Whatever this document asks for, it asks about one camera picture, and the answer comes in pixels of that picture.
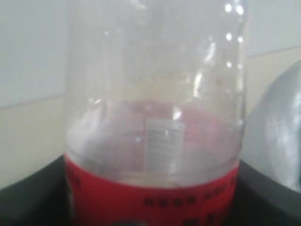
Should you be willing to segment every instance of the plastic bottle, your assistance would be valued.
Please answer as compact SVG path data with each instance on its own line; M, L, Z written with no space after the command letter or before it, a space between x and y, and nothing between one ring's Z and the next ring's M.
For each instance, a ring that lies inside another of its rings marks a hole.
M245 113L240 0L70 0L74 222L220 225Z

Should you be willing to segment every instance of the barcode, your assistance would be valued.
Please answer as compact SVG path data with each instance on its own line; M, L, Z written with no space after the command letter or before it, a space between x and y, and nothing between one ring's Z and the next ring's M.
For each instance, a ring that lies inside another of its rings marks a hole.
M146 121L145 170L176 172L183 150L184 124L174 120Z

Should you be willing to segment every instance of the clear plastic bottle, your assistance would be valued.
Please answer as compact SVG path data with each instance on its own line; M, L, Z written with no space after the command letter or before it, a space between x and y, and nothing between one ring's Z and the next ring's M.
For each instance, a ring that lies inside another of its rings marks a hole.
M75 222L220 225L244 125L245 1L70 0L69 23Z

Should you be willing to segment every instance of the red label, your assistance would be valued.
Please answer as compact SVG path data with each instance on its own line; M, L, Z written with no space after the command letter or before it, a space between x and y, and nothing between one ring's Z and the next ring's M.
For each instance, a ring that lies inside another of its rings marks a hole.
M137 221L149 226L220 226L233 198L238 169L194 187L147 188L97 177L67 157L74 222L78 226L109 226Z

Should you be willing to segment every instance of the white wall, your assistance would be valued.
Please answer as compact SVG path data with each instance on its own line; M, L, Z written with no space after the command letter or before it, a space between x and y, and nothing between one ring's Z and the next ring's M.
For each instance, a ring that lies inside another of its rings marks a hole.
M251 56L301 45L300 0L250 0ZM64 93L66 0L0 0L0 107Z

